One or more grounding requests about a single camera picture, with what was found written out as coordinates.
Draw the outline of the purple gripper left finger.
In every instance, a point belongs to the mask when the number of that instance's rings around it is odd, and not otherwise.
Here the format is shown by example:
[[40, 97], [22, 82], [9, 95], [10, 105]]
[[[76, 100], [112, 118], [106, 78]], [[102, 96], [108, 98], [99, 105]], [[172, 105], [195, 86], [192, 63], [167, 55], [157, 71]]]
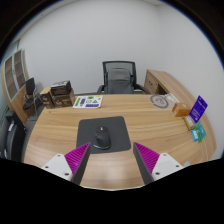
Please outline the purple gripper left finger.
[[56, 154], [42, 169], [79, 185], [85, 172], [90, 153], [90, 144], [86, 143], [65, 155]]

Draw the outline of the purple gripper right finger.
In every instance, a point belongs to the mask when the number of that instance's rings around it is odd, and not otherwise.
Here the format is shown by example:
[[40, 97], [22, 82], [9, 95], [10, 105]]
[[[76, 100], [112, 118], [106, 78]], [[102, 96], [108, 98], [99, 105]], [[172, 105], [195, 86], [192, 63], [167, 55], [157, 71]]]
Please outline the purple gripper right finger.
[[133, 143], [133, 153], [145, 184], [152, 183], [183, 168], [168, 153], [158, 154], [137, 142]]

